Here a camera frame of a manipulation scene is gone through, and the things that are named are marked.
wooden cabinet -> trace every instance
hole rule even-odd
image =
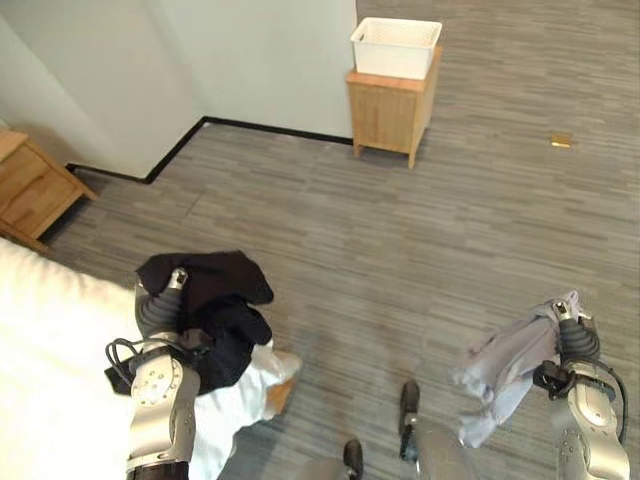
[[[413,168],[422,134],[429,126],[442,47],[436,47],[424,80],[368,75],[347,76],[356,157],[362,147],[409,154]]]
[[[27,135],[0,130],[0,233],[45,252],[38,237],[82,195],[97,198]]]

white cloth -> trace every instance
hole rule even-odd
[[[562,297],[575,320],[582,313],[578,292]],[[466,352],[453,380],[482,402],[478,412],[461,414],[460,440],[481,446],[516,411],[533,385],[533,371],[557,356],[559,320],[552,301],[538,305],[526,319],[503,327]]]
[[[4,239],[0,265],[0,478],[124,478],[132,403],[113,394],[104,347],[140,337],[133,292]],[[268,416],[268,387],[300,366],[256,346],[235,385],[196,400],[192,480],[218,477],[235,432]]]

white wall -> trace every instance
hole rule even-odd
[[[76,163],[144,177],[203,115],[139,1],[3,0],[0,14],[23,42],[1,27],[0,112],[59,135]]]
[[[0,0],[0,116],[144,177],[203,115],[351,136],[355,0]]]
[[[355,0],[147,0],[208,115],[351,136]]]
[[[117,168],[115,147],[0,16],[0,114],[60,163]]]

white bed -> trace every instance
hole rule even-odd
[[[131,403],[104,376],[104,346],[137,339],[133,292],[0,238],[0,478],[125,478]],[[241,427],[269,416],[267,390],[300,368],[256,347],[234,386],[196,400],[192,480],[218,477]]]

white laundry basket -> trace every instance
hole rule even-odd
[[[351,35],[356,70],[422,80],[441,30],[439,22],[365,18]]]

